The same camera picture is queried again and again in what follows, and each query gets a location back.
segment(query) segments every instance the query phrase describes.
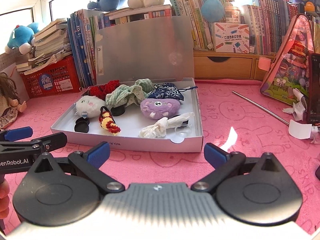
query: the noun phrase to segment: white logo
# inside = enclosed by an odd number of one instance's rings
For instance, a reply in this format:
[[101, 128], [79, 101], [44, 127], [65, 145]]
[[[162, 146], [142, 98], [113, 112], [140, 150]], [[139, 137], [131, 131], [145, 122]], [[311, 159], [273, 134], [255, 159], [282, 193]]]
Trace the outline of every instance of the white logo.
[[157, 185], [157, 186], [155, 186], [155, 187], [153, 187], [153, 188], [154, 188], [154, 190], [156, 190], [156, 191], [160, 191], [160, 190], [162, 189], [162, 186]]

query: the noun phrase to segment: metal rod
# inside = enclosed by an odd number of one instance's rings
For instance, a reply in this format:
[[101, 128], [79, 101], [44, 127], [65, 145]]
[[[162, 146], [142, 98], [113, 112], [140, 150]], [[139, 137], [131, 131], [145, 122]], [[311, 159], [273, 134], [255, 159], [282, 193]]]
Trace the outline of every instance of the metal rod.
[[273, 117], [275, 117], [276, 119], [280, 120], [281, 122], [285, 123], [287, 126], [289, 126], [289, 123], [285, 120], [283, 120], [281, 117], [277, 116], [276, 114], [274, 114], [273, 112], [269, 111], [268, 109], [264, 108], [263, 106], [258, 105], [256, 102], [253, 102], [252, 100], [238, 94], [237, 92], [233, 91], [234, 94], [236, 94], [237, 96], [243, 98], [244, 100], [247, 100], [248, 102], [254, 104], [255, 106], [259, 107], [260, 109], [262, 109], [263, 111], [267, 112], [268, 114], [271, 114]]

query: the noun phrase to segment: human hand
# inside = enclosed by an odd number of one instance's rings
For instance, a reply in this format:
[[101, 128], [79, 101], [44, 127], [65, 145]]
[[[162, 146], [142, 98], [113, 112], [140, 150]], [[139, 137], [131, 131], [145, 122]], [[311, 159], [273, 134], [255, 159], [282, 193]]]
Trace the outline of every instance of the human hand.
[[9, 215], [9, 192], [9, 183], [4, 180], [4, 182], [0, 184], [0, 219], [4, 219]]

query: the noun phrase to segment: wooden drawer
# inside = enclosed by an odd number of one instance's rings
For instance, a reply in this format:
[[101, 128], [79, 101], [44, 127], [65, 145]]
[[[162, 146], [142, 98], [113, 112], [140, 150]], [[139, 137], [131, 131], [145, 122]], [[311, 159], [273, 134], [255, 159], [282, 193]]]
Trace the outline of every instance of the wooden drawer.
[[194, 57], [196, 79], [238, 78], [249, 79], [252, 58]]
[[259, 60], [256, 59], [254, 79], [262, 81], [267, 71], [259, 69], [258, 65], [259, 65]]

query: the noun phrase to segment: red knitted item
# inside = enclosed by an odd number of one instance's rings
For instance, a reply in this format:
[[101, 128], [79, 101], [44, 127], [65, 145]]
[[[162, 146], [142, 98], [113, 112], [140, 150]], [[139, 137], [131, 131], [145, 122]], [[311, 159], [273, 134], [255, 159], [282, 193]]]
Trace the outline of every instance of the red knitted item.
[[119, 80], [111, 80], [105, 85], [90, 87], [89, 95], [106, 100], [106, 95], [111, 94], [118, 86], [120, 86]]

